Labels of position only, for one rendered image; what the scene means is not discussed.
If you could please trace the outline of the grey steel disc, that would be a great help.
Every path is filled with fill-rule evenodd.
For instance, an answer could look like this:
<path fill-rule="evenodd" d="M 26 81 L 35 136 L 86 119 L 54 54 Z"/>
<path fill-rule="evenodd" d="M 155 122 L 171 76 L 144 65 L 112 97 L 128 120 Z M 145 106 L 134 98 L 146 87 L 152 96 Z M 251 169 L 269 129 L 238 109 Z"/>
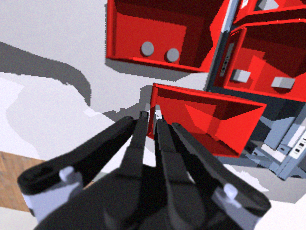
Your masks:
<path fill-rule="evenodd" d="M 145 56 L 151 56 L 154 52 L 154 46 L 151 42 L 146 41 L 142 44 L 142 52 Z"/>
<path fill-rule="evenodd" d="M 169 62 L 175 62 L 179 58 L 179 51 L 176 48 L 171 48 L 166 55 Z"/>

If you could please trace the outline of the red bin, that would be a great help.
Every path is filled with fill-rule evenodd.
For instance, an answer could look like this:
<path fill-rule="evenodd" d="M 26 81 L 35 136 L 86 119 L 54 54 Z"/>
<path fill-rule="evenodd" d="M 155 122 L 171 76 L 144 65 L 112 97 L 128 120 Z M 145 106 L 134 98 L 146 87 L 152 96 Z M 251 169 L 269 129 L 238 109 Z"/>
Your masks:
<path fill-rule="evenodd" d="M 107 0 L 106 55 L 114 61 L 209 73 L 229 1 Z M 146 41 L 154 46 L 151 56 L 142 52 Z M 166 58 L 171 48 L 179 51 L 175 62 Z"/>
<path fill-rule="evenodd" d="M 279 5 L 277 9 L 253 12 L 258 0 L 239 0 L 232 25 L 242 26 L 255 22 L 306 19 L 306 0 L 274 1 Z"/>
<path fill-rule="evenodd" d="M 181 124 L 213 155 L 235 158 L 239 158 L 267 106 L 231 95 L 156 83 L 147 131 L 153 140 L 156 105 L 160 105 L 167 124 Z"/>
<path fill-rule="evenodd" d="M 233 68 L 251 72 L 246 83 L 230 80 Z M 275 77 L 295 81 L 291 89 L 271 87 Z M 238 27 L 227 39 L 213 86 L 306 102 L 306 19 Z"/>

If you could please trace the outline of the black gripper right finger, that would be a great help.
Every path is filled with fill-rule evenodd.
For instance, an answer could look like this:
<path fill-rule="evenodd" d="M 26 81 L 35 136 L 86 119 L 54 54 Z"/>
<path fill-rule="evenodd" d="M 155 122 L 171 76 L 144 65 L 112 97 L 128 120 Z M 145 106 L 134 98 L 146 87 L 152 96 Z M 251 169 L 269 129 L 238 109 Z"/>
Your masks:
<path fill-rule="evenodd" d="M 167 124 L 160 105 L 155 106 L 153 134 L 155 164 L 163 165 L 175 230 L 199 230 L 205 220 L 204 206 L 189 175 L 243 230 L 255 230 L 272 208 L 262 192 L 226 168 L 181 124 Z"/>

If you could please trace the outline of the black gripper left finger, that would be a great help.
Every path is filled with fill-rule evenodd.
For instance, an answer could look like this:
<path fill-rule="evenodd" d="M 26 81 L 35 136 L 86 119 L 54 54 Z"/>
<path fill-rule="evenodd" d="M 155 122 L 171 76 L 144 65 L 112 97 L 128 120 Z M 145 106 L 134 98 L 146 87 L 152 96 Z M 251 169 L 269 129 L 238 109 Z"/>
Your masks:
<path fill-rule="evenodd" d="M 139 119 L 125 116 L 72 151 L 22 172 L 17 183 L 37 222 L 80 193 L 132 136 L 104 203 L 110 230 L 130 227 L 137 212 L 149 118 L 146 103 Z"/>

